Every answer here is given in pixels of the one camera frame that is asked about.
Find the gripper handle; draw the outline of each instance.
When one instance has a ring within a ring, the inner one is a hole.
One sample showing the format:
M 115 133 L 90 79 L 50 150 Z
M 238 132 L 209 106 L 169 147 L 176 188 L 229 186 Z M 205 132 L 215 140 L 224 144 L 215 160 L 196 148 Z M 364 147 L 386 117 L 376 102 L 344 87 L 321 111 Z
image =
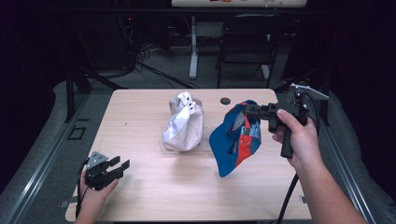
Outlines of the gripper handle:
M 293 157 L 293 149 L 291 148 L 290 138 L 291 138 L 291 129 L 288 126 L 286 126 L 285 135 L 283 136 L 283 144 L 282 144 L 282 150 L 280 151 L 280 156 L 288 159 L 291 159 Z

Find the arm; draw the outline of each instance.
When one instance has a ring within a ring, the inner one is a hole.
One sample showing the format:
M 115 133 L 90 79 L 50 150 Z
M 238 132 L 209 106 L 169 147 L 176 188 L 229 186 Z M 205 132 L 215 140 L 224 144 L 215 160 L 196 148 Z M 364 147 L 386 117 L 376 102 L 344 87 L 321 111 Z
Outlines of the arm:
M 293 158 L 291 166 L 300 178 L 308 208 L 315 223 L 366 223 L 363 216 L 339 188 L 325 167 L 318 148 L 318 136 L 312 119 L 302 126 L 290 113 L 278 110 L 279 119 L 291 129 Z M 284 129 L 273 139 L 283 142 Z
M 105 204 L 107 196 L 113 191 L 113 189 L 119 184 L 119 180 L 115 179 L 107 187 L 99 191 L 94 189 L 87 189 L 85 184 L 85 172 L 81 174 L 80 188 L 81 193 L 87 189 L 83 200 L 81 202 L 81 211 L 79 212 L 78 218 L 75 223 L 93 223 L 102 211 L 103 205 Z

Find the human hand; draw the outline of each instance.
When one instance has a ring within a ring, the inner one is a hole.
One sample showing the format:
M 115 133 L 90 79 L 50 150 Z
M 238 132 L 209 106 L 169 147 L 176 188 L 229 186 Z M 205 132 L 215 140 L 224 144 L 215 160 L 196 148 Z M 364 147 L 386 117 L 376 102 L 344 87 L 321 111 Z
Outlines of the human hand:
M 81 211 L 79 212 L 76 223 L 93 223 L 102 211 L 107 196 L 119 184 L 119 180 L 115 179 L 101 190 L 89 189 L 85 184 L 85 173 L 84 171 L 81 174 L 80 192 L 84 196 L 82 196 Z
M 291 129 L 290 143 L 293 148 L 293 157 L 289 163 L 295 169 L 300 169 L 303 165 L 312 164 L 317 161 L 322 162 L 318 149 L 318 135 L 311 118 L 303 126 L 292 114 L 283 109 L 276 112 L 279 119 Z M 283 143 L 285 127 L 278 127 L 273 139 Z

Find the office chair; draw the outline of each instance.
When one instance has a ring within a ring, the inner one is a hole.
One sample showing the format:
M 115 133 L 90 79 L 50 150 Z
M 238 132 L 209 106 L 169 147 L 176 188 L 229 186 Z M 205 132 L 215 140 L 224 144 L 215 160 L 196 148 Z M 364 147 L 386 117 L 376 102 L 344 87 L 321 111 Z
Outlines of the office chair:
M 269 66 L 269 87 L 278 45 L 287 29 L 287 21 L 279 15 L 238 14 L 223 23 L 216 64 L 218 89 L 221 66 L 225 64 L 255 64 Z

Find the white plastic bag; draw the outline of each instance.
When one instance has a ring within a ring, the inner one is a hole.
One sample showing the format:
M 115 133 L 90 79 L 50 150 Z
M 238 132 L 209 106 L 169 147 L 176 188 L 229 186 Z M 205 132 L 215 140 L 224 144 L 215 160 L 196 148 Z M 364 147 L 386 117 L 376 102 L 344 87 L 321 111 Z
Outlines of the white plastic bag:
M 188 91 L 169 102 L 172 117 L 163 133 L 163 146 L 169 151 L 188 151 L 198 146 L 204 131 L 202 102 Z

